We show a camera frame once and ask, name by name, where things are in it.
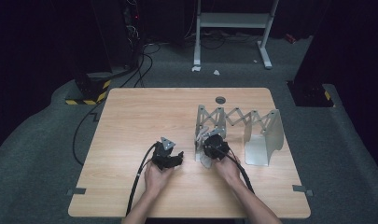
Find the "metal bracket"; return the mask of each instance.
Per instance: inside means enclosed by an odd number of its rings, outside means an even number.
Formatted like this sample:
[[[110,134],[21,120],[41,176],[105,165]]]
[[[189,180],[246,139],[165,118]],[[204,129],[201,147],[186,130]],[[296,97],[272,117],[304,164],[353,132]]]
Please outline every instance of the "metal bracket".
[[[237,120],[232,120],[231,115],[238,114]],[[284,144],[284,129],[279,110],[271,110],[266,116],[261,117],[258,111],[253,110],[244,115],[239,107],[235,107],[228,114],[223,107],[216,108],[212,113],[208,113],[204,105],[198,106],[197,124],[195,130],[196,161],[201,157],[201,146],[199,146],[199,134],[205,136],[210,133],[200,133],[204,129],[206,122],[215,125],[215,130],[226,138],[227,127],[226,121],[234,126],[237,123],[245,124],[244,142],[245,142],[245,162],[250,165],[268,166],[270,158],[275,150],[280,150]]]

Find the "wooden table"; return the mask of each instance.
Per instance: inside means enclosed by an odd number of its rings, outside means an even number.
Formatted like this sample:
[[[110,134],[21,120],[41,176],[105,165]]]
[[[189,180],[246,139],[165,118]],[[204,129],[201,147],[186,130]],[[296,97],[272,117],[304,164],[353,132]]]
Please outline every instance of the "wooden table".
[[[271,93],[263,88],[111,90],[77,183],[85,194],[73,195],[69,215],[124,217],[140,162],[163,136],[176,143],[172,156],[184,151],[184,161],[175,168],[150,217],[246,217],[216,171],[194,160],[198,105],[213,111],[220,106],[215,101],[218,96],[226,98],[226,111],[257,109],[263,116],[275,109]],[[244,124],[228,124],[227,130],[225,141],[244,161]],[[243,166],[258,197],[279,217],[310,216],[305,194],[292,188],[301,181],[286,139],[283,148],[273,153],[270,166]],[[141,176],[133,204],[144,190]]]

